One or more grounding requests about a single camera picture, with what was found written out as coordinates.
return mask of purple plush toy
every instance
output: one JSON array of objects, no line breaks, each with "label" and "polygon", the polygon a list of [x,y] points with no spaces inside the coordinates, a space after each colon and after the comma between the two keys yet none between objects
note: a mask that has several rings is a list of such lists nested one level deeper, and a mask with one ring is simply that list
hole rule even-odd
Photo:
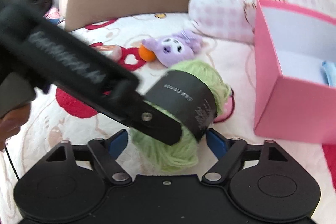
[{"label": "purple plush toy", "polygon": [[149,38],[142,40],[143,46],[154,52],[157,59],[166,67],[171,67],[178,62],[194,59],[195,53],[201,50],[202,37],[190,30],[183,30],[158,39]]}]

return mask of finger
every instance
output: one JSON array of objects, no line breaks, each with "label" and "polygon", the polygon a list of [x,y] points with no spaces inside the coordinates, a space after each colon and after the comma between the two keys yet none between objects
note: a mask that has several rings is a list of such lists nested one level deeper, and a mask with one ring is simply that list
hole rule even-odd
[{"label": "finger", "polygon": [[8,138],[13,137],[14,135],[20,132],[20,127],[15,128],[9,132],[0,132],[0,142],[5,142]]},{"label": "finger", "polygon": [[6,146],[5,142],[0,142],[0,151],[4,150]]},{"label": "finger", "polygon": [[19,128],[28,121],[30,104],[8,112],[0,123],[0,133]]}]

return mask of metal pivot bolt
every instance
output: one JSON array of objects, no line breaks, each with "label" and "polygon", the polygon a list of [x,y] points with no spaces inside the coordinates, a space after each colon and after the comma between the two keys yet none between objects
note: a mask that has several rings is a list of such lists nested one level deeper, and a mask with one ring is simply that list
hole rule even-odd
[{"label": "metal pivot bolt", "polygon": [[222,178],[222,176],[219,173],[212,172],[205,174],[205,178],[208,181],[219,181]]},{"label": "metal pivot bolt", "polygon": [[142,115],[141,115],[141,119],[145,122],[149,122],[150,120],[152,120],[153,118],[153,115],[149,112],[144,112]]},{"label": "metal pivot bolt", "polygon": [[124,172],[118,172],[118,173],[113,174],[112,178],[115,181],[125,181],[125,180],[128,180],[129,175]]}]

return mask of open box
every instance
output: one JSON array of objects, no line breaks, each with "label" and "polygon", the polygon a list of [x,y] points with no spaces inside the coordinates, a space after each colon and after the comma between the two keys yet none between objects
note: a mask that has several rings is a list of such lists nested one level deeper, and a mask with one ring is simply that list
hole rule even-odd
[{"label": "open box", "polygon": [[296,5],[259,0],[255,21],[256,135],[336,143],[336,19]]}]

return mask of bed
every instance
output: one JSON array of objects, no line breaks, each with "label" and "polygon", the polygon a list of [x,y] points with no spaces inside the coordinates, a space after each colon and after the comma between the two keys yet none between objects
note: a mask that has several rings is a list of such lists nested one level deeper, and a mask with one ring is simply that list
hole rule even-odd
[{"label": "bed", "polygon": [[[87,25],[71,34],[106,54],[115,44],[127,50],[139,47],[144,38],[169,35],[185,28],[195,28],[190,13],[160,13],[111,19]],[[235,34],[229,39],[224,39],[214,35],[215,33],[207,32],[205,28],[200,28],[199,33],[203,35],[204,43],[197,58],[212,65],[235,93],[233,115],[212,127],[226,138],[239,137],[250,144],[262,144],[264,139],[256,137],[253,133],[256,75],[254,46],[249,43],[249,36],[244,37],[247,41],[237,41]],[[158,61],[137,66],[137,56],[132,54],[125,59],[125,63],[130,65],[131,70],[141,79],[140,93],[145,93],[167,70]],[[228,107],[224,111],[230,113],[231,108]],[[72,144],[85,144],[93,138],[108,138],[122,128],[125,127],[52,86],[48,95],[38,93],[29,121],[17,136],[8,141],[7,147],[21,177],[61,140],[70,140]],[[315,178],[321,188],[321,200],[313,220],[320,224],[335,224],[336,191],[331,170],[335,168],[335,160],[334,163],[332,161],[336,159],[336,148],[322,147],[320,144],[276,141]],[[199,144],[198,154],[199,164],[178,174],[201,176],[216,162],[204,139]],[[1,221],[3,224],[14,224],[21,219],[12,196],[16,177],[4,153],[0,153],[0,161]],[[117,161],[133,178],[136,174],[161,174],[132,143],[128,144]],[[88,167],[86,162],[78,164]]]}]

